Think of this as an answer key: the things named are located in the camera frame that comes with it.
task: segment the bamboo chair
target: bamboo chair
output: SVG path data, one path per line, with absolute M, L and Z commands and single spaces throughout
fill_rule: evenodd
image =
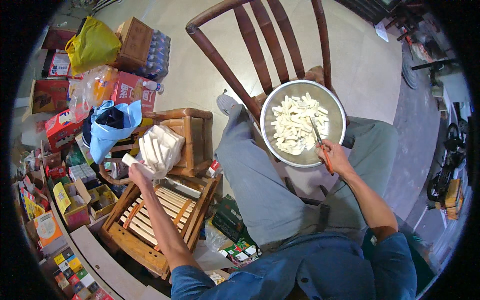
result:
M 263 103 L 267 96 L 276 88 L 272 87 L 272 81 L 270 79 L 265 58 L 260 48 L 255 29 L 252 25 L 252 21 L 248 17 L 243 4 L 250 3 L 253 14 L 260 26 L 262 34 L 265 37 L 268 48 L 272 53 L 272 57 L 275 63 L 275 68 L 282 84 L 298 80 L 306 79 L 316 81 L 317 83 L 325 86 L 336 95 L 335 90 L 332 87 L 332 70 L 330 65 L 330 47 L 328 44 L 328 31 L 325 20 L 325 14 L 320 0 L 312 0 L 313 11 L 317 21 L 318 32 L 320 34 L 320 43 L 322 48 L 322 58 L 324 67 L 316 66 L 305 72 L 303 68 L 303 62 L 300 55 L 299 46 L 293 33 L 292 26 L 288 20 L 288 16 L 282 4 L 278 0 L 267 0 L 270 9 L 275 17 L 275 20 L 280 27 L 283 38 L 288 48 L 288 52 L 292 58 L 293 66 L 297 77 L 290 79 L 287 71 L 287 65 L 283 56 L 278 37 L 275 34 L 272 21 L 268 16 L 267 10 L 260 0 L 224 0 L 219 4 L 207 9 L 203 13 L 197 15 L 191 19 L 187 26 L 186 31 L 194 42 L 200 47 L 203 53 L 213 63 L 217 70 L 222 74 L 223 78 L 227 81 L 233 91 L 240 97 L 245 103 L 248 110 L 252 113 L 255 120 L 260 122 L 260 112 Z M 230 67 L 220 56 L 210 40 L 199 28 L 201 25 L 208 21 L 215 19 L 221 14 L 233 9 L 237 18 L 237 23 L 248 52 L 252 58 L 255 70 L 258 74 L 260 83 L 264 92 L 258 96 L 250 97 L 245 91 L 238 78 L 233 74 Z
M 195 249 L 205 214 L 221 177 L 219 174 L 206 182 L 197 178 L 180 178 L 183 183 L 188 181 L 190 188 L 201 192 L 198 199 L 164 186 L 154 186 L 158 200 L 191 251 Z M 122 249 L 141 265 L 168 280 L 170 270 L 167 259 L 160 252 L 143 196 L 134 183 L 129 184 L 115 204 L 99 235 L 112 252 Z
M 211 151 L 208 141 L 211 138 L 213 114 L 194 108 L 179 108 L 161 112 L 143 113 L 144 118 L 152 119 L 153 125 L 163 124 L 177 134 L 185 137 L 185 144 L 181 150 L 180 161 L 173 167 L 169 174 L 194 177 L 212 164 Z M 133 134 L 144 132 L 152 127 L 139 127 Z M 138 144 L 115 146 L 111 152 L 125 151 L 139 148 Z M 105 158 L 104 162 L 122 163 L 121 158 Z M 98 165 L 100 175 L 109 183 L 115 185 L 128 184 L 129 178 L 113 179 L 102 164 Z

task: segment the orange scissor handle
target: orange scissor handle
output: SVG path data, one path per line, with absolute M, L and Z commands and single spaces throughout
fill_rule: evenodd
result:
M 327 168 L 327 171 L 330 173 L 330 175 L 333 176 L 333 167 L 332 167 L 332 162 L 330 161 L 330 158 L 328 157 L 327 149 L 325 149 L 325 146 L 322 144 L 321 149 L 324 151 L 325 155 L 325 166 Z

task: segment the shirt sleeve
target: shirt sleeve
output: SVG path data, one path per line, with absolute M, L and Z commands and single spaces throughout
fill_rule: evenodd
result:
M 203 292 L 215 287 L 213 280 L 205 272 L 191 265 L 181 265 L 171 272 L 171 298 L 198 299 Z
M 417 273 L 402 233 L 396 232 L 379 242 L 371 264 L 377 299 L 415 299 Z

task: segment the gray pants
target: gray pants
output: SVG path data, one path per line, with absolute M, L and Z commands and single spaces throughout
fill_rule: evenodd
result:
M 385 122 L 350 117 L 343 146 L 360 177 L 383 196 L 398 144 L 395 128 Z M 262 251 L 274 251 L 292 237 L 316 231 L 319 209 L 292 194 L 274 169 L 267 153 L 252 137 L 253 124 L 243 105 L 235 105 L 223 130 L 215 159 L 235 194 L 251 238 Z M 324 204 L 330 206 L 325 231 L 341 232 L 360 245 L 367 225 L 350 188 L 338 180 Z

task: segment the stainless steel bowl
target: stainless steel bowl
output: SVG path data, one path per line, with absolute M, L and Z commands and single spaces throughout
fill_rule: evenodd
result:
M 329 132 L 327 139 L 333 143 L 341 144 L 345 137 L 345 129 L 347 127 L 345 113 L 335 95 L 326 87 L 316 82 L 296 80 L 282 84 L 267 97 L 260 115 L 260 129 L 268 149 L 284 163 L 298 168 L 316 167 L 321 165 L 322 162 L 315 153 L 315 149 L 311 149 L 310 151 L 304 150 L 300 155 L 292 155 L 280 151 L 275 145 L 276 139 L 273 137 L 276 132 L 275 127 L 270 125 L 270 123 L 276 120 L 272 107 L 281 105 L 281 102 L 285 99 L 285 95 L 289 97 L 301 97 L 307 92 L 312 99 L 320 103 L 321 107 L 328 110 Z

